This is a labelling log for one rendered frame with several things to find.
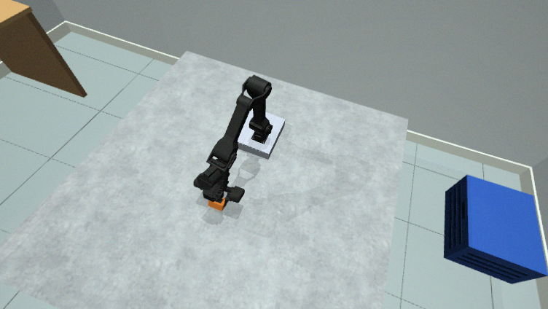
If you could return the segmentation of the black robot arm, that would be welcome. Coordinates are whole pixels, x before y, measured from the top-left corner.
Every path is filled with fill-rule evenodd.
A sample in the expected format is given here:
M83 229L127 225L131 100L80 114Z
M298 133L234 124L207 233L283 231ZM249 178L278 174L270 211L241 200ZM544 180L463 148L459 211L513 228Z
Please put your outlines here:
M238 150L238 138L246 122L249 112L253 109L253 117L249 122L249 128L254 130L252 140L264 144L267 140L273 125L266 118L266 99L271 93L271 83L253 75L249 77L242 86L242 93L239 95L230 123L224 137L217 141L211 151L207 163L210 164L197 182L204 189L203 197L211 202L220 201L224 197L224 184L217 183L221 178L229 175L229 171L236 160ZM244 92L252 99L244 96ZM214 157L217 159L215 160Z

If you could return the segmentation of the orange block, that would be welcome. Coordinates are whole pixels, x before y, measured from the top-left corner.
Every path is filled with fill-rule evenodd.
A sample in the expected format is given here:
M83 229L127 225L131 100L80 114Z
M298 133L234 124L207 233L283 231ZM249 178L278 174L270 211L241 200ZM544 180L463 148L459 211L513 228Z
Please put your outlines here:
M223 211L223 209L224 209L224 207L225 207L225 206L224 206L224 202L225 202L225 199L224 199L224 198L222 198L220 201L218 200L218 201L214 201L214 202L211 202L211 201L209 200L209 201L208 201L208 205L209 205L210 207L213 207L213 208L216 208L216 209L218 209L218 210L220 210L220 211Z

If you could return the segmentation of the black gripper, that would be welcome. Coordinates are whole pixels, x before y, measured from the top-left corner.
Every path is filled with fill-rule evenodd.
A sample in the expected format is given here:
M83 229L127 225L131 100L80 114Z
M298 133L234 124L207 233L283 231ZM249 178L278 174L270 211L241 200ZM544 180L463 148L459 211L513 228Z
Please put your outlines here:
M229 173L230 175L230 173ZM243 197L245 193L245 189L240 187L228 187L229 184L228 177L221 178L217 183L222 182L224 184L224 191L227 192L227 196L225 198L224 206L228 203L228 201L233 201L236 203L239 203L241 198ZM198 177L197 177L198 178ZM197 182L197 178L194 180L194 186L200 188L201 190L204 190Z

